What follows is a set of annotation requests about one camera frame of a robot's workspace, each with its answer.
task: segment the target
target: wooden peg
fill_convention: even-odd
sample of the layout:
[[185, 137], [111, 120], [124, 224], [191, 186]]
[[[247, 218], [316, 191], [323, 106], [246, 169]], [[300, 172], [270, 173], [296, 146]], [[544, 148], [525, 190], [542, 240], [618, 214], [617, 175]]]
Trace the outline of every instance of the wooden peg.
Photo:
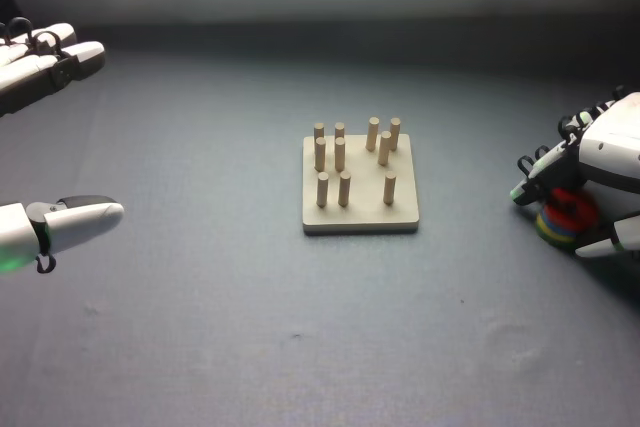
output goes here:
[[396, 190], [396, 173], [389, 171], [384, 176], [384, 196], [382, 200], [385, 204], [393, 204], [393, 195]]
[[398, 137], [400, 137], [400, 119], [394, 117], [391, 119], [391, 150], [393, 152], [398, 148]]
[[344, 137], [337, 137], [335, 141], [335, 157], [336, 157], [336, 170], [342, 172], [345, 164], [345, 140]]
[[321, 122], [313, 126], [313, 140], [317, 140], [320, 137], [324, 137], [324, 124]]
[[318, 207], [324, 207], [327, 205], [327, 193], [329, 192], [329, 174], [326, 172], [320, 172], [318, 174], [318, 193], [316, 198], [316, 204]]
[[387, 165], [389, 163], [389, 148], [391, 147], [391, 132], [385, 130], [380, 135], [380, 151], [378, 152], [378, 163]]
[[371, 117], [369, 119], [369, 131], [367, 132], [367, 150], [373, 152], [376, 150], [376, 141], [378, 140], [378, 125], [380, 125], [380, 119], [377, 117]]
[[316, 170], [322, 172], [324, 170], [324, 159], [327, 150], [327, 141], [324, 137], [316, 139]]
[[336, 124], [336, 139], [338, 137], [344, 137], [344, 124], [342, 122]]
[[351, 187], [351, 174], [346, 170], [340, 173], [340, 190], [338, 192], [338, 204], [342, 207], [349, 205], [349, 188]]

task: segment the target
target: wooden base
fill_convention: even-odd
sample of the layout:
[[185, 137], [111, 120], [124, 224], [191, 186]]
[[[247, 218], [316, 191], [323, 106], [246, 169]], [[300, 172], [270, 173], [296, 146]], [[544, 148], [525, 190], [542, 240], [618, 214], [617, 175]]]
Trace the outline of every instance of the wooden base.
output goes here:
[[[304, 139], [302, 154], [302, 223], [306, 233], [358, 233], [414, 231], [420, 212], [413, 172], [411, 141], [400, 134], [398, 148], [389, 153], [387, 165], [378, 164], [380, 136], [373, 152], [366, 149], [366, 135], [346, 135], [345, 170], [351, 174], [349, 203], [338, 204], [340, 172], [335, 170], [335, 141], [326, 139], [325, 172], [329, 174], [327, 204], [317, 205], [318, 171], [314, 138]], [[384, 202], [386, 174], [396, 174], [393, 203]]]

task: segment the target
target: red disc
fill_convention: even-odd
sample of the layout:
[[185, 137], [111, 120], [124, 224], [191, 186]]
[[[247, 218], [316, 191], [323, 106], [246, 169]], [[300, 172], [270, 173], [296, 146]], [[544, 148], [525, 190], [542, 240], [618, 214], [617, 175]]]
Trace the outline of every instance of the red disc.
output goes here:
[[576, 233], [589, 230], [598, 223], [598, 206], [583, 191], [554, 189], [544, 211], [550, 222]]

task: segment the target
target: gray table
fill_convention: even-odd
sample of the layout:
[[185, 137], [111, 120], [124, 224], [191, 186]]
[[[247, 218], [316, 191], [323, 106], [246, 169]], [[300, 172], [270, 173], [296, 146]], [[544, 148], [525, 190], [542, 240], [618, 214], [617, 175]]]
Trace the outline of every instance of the gray table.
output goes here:
[[[640, 425], [634, 266], [554, 250], [508, 196], [560, 115], [637, 73], [635, 27], [584, 25], [85, 32], [105, 70], [0, 121], [3, 198], [126, 217], [0, 278], [0, 423]], [[420, 230], [305, 237], [302, 138], [371, 115], [412, 137]]]

